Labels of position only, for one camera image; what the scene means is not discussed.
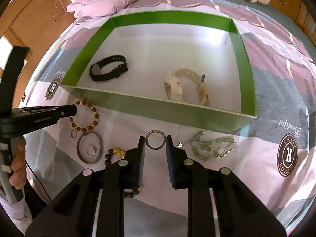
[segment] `screw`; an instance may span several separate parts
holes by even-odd
[[[126,165],[128,164],[128,161],[127,161],[127,160],[120,160],[120,161],[118,162],[118,164],[119,164],[120,166],[126,166]]]
[[[186,160],[184,160],[184,164],[187,165],[187,166],[191,166],[191,165],[193,165],[193,160],[186,159]]]
[[[230,174],[230,170],[227,167],[224,167],[221,169],[221,173],[223,175],[229,175]]]

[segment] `finger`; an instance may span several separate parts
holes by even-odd
[[[18,150],[25,151],[25,145],[26,145],[26,141],[25,141],[24,137],[21,136],[21,138],[18,141]]]
[[[26,184],[26,176],[15,186],[17,190],[20,190],[23,188],[23,186]]]
[[[10,177],[9,182],[12,186],[16,186],[21,180],[26,177],[26,165],[16,172]]]
[[[11,162],[11,169],[13,172],[18,171],[19,169],[25,166],[25,152],[18,151],[16,157]]]

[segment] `metal ring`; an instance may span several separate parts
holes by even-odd
[[[151,146],[149,145],[149,143],[148,143],[148,137],[149,137],[152,133],[159,133],[159,134],[161,134],[162,137],[163,137],[163,143],[162,143],[162,145],[160,145],[160,146],[157,147],[157,148],[151,147]],[[166,143],[166,136],[165,136],[165,134],[164,134],[162,131],[160,131],[160,130],[151,130],[151,131],[149,131],[149,133],[146,135],[145,143],[146,143],[146,145],[147,145],[147,147],[148,147],[149,149],[152,149],[152,150],[160,150],[160,149],[165,145],[165,143]]]
[[[88,134],[95,134],[97,136],[97,138],[99,140],[99,144],[100,144],[99,154],[98,154],[97,158],[92,162],[88,162],[88,161],[84,160],[84,158],[81,156],[80,150],[79,150],[79,145],[80,145],[80,141],[81,141],[82,137],[87,136]],[[102,154],[103,154],[103,141],[102,141],[101,136],[98,133],[96,133],[94,131],[85,132],[79,137],[78,142],[77,142],[77,155],[82,162],[84,162],[86,164],[95,164],[95,163],[100,161],[100,159],[102,158]]]
[[[89,147],[92,147],[92,151],[93,151],[92,154],[89,154],[89,151],[88,151]],[[97,151],[97,148],[96,148],[94,145],[90,145],[89,147],[88,147],[88,149],[87,149],[87,154],[88,154],[89,156],[95,155],[95,153],[96,153],[96,151]]]
[[[78,135],[78,131],[76,129],[73,129],[71,132],[70,132],[70,136],[71,138],[77,138],[77,135]]]

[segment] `bed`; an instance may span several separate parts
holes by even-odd
[[[119,14],[156,10],[192,10],[231,17],[241,34],[255,83],[258,118],[233,132],[237,148],[217,161],[203,163],[219,170],[229,167],[268,207],[290,234],[304,217],[316,195],[316,49],[294,22],[268,6],[242,0],[138,0]],[[65,35],[26,91],[23,106],[73,104],[76,98],[58,88],[51,100],[45,94],[51,82],[63,78],[87,41],[109,17],[82,19]],[[160,129],[174,142],[186,140],[197,129],[97,108],[102,119],[95,128],[104,150],[115,146],[127,150],[147,129]],[[89,123],[86,118],[78,124]],[[26,159],[51,198],[55,197],[84,168],[104,168],[104,160],[85,165],[76,156],[69,119],[25,136]],[[287,133],[295,136],[298,160],[293,172],[282,176],[277,167],[277,150]],[[208,131],[209,138],[225,134]],[[192,151],[188,156],[194,158]],[[173,191],[167,177],[163,152],[148,151],[143,190],[125,200],[126,236],[185,236],[187,194]],[[47,200],[37,180],[28,172],[38,194]]]

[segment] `black wristband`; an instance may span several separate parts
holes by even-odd
[[[101,69],[104,66],[106,66],[112,62],[117,62],[117,61],[121,61],[121,62],[123,62],[123,64],[119,65],[118,67],[116,67],[115,69],[113,69],[109,73],[102,74],[102,75],[94,75],[92,72],[93,68],[95,66],[98,66]],[[128,71],[128,68],[127,68],[127,63],[126,63],[125,57],[121,56],[121,55],[114,55],[114,56],[107,57],[107,58],[93,64],[90,68],[90,77],[95,82],[108,81],[108,80],[111,80],[113,78],[119,78],[121,76],[121,74],[125,73],[126,71]]]

